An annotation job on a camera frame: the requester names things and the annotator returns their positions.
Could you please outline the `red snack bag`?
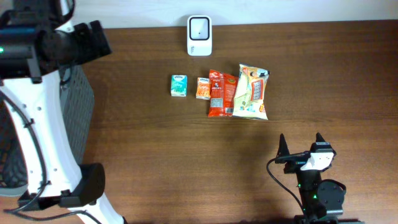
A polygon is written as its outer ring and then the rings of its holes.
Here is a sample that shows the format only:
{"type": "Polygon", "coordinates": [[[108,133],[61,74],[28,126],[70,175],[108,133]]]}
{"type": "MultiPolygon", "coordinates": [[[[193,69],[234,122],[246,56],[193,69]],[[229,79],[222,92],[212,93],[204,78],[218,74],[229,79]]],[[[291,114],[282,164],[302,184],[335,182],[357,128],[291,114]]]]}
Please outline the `red snack bag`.
{"type": "Polygon", "coordinates": [[[210,109],[208,117],[232,116],[238,77],[210,70],[210,109]]]}

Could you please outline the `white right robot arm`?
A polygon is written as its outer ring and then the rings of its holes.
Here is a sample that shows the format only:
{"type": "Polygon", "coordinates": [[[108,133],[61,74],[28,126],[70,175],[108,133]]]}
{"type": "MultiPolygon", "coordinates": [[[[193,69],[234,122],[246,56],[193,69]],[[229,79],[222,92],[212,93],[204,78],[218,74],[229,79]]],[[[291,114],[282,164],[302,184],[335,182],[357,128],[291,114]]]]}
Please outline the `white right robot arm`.
{"type": "Polygon", "coordinates": [[[336,151],[331,144],[316,133],[316,140],[308,151],[291,154],[283,134],[279,137],[276,157],[271,162],[284,164],[285,174],[295,174],[300,196],[298,202],[302,215],[294,217],[294,223],[352,224],[359,220],[340,220],[343,214],[346,186],[331,179],[322,179],[321,173],[331,167],[336,151]]]}

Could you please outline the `cream snack bag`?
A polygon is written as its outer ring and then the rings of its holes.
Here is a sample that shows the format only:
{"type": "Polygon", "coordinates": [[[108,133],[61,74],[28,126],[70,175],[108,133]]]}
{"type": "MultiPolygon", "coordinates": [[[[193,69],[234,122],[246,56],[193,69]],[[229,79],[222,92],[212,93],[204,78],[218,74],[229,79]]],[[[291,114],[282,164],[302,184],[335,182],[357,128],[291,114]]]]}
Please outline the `cream snack bag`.
{"type": "Polygon", "coordinates": [[[264,105],[269,71],[244,63],[239,64],[239,79],[234,94],[233,116],[268,120],[264,105]]]}

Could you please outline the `green tissue pack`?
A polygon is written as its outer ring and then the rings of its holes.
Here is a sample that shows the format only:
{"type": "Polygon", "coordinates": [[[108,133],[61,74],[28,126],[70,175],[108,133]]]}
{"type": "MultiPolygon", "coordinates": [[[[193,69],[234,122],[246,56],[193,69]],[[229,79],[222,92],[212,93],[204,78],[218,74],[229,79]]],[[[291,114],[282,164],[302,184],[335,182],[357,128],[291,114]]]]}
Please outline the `green tissue pack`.
{"type": "Polygon", "coordinates": [[[186,97],[187,95],[187,76],[172,75],[170,85],[171,96],[186,97]]]}

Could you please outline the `orange tissue pack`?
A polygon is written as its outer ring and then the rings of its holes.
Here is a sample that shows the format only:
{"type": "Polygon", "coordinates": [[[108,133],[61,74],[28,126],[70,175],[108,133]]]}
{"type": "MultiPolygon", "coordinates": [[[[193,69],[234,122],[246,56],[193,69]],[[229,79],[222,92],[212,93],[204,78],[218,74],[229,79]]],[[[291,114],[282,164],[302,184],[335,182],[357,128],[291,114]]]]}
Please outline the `orange tissue pack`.
{"type": "Polygon", "coordinates": [[[209,78],[199,77],[197,79],[196,98],[202,100],[209,100],[211,98],[211,82],[209,78]]]}

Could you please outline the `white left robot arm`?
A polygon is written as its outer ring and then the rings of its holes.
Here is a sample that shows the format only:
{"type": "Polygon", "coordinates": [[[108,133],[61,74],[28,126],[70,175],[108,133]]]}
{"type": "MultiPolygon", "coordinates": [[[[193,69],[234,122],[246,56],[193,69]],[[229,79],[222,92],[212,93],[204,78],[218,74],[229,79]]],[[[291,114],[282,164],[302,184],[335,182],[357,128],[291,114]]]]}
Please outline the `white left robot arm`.
{"type": "Polygon", "coordinates": [[[14,1],[1,15],[1,98],[27,167],[27,190],[9,214],[58,205],[84,223],[124,223],[104,192],[100,163],[79,165],[68,141],[60,69],[111,53],[99,21],[72,25],[75,1],[14,1]]]}

